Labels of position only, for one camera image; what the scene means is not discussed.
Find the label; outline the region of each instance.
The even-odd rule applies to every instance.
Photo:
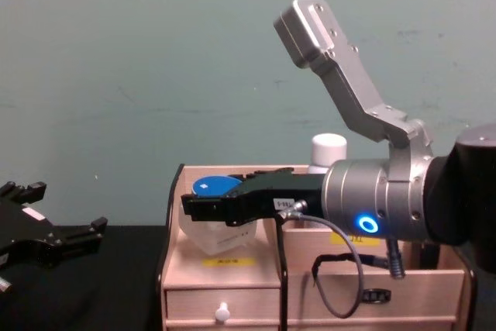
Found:
[[[348,236],[350,238],[351,243],[355,246],[379,246],[381,244],[381,240],[378,238],[370,238],[369,236]],[[331,233],[331,244],[345,244],[343,238],[341,238],[337,233]]]
[[[31,217],[33,217],[34,219],[36,219],[38,221],[45,219],[45,216],[43,216],[41,213],[39,213],[35,209],[32,209],[31,207],[26,207],[25,209],[22,209],[22,210],[24,211],[24,213],[27,213],[28,215],[30,215]]]
[[[255,265],[255,259],[253,257],[219,257],[204,259],[203,265],[206,267],[249,267]]]
[[[3,265],[3,264],[7,264],[7,260],[9,259],[9,254],[6,253],[5,255],[1,255],[0,256],[0,267]]]
[[[290,198],[274,198],[274,207],[280,211],[282,209],[289,209],[295,203],[294,199]]]

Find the cable connector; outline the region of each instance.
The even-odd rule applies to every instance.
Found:
[[[289,207],[288,209],[283,209],[282,211],[279,212],[279,216],[283,219],[289,219],[290,217],[296,217],[299,218],[301,215],[305,213],[307,210],[308,205],[307,202],[304,201],[303,199],[300,201],[296,201]]]

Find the wooden organizer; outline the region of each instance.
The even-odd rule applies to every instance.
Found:
[[[272,220],[259,220],[255,240],[215,257],[200,251],[179,229],[181,196],[193,182],[213,174],[248,174],[288,166],[187,166],[180,168],[170,193],[169,237],[159,275],[165,331],[276,331],[280,325],[281,269]],[[305,173],[306,166],[289,166]],[[471,324],[474,274],[451,247],[442,247],[436,270],[417,270],[415,246],[401,245],[406,277],[393,280],[388,271],[364,266],[365,288],[391,290],[387,304],[362,304],[348,319],[337,319],[323,305],[310,273],[323,253],[347,252],[329,229],[284,226],[288,262],[288,329],[292,331],[461,331]],[[383,240],[358,245],[360,253],[385,256]],[[347,309],[357,288],[354,263],[329,263],[319,277],[329,301]],[[225,302],[230,318],[219,323],[215,311]]]

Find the wall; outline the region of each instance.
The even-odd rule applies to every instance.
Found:
[[[493,120],[494,0],[327,1],[437,153]],[[57,223],[162,224],[179,163],[306,163],[326,131],[385,156],[292,65],[272,27],[290,2],[0,0],[0,180],[47,182]]]

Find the yellow label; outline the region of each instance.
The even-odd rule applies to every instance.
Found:
[[[204,259],[203,265],[206,267],[248,267],[255,265],[253,257],[218,257],[215,259]]]
[[[348,236],[355,246],[379,246],[381,240],[368,236]],[[331,244],[346,244],[343,238],[336,233],[331,233]]]

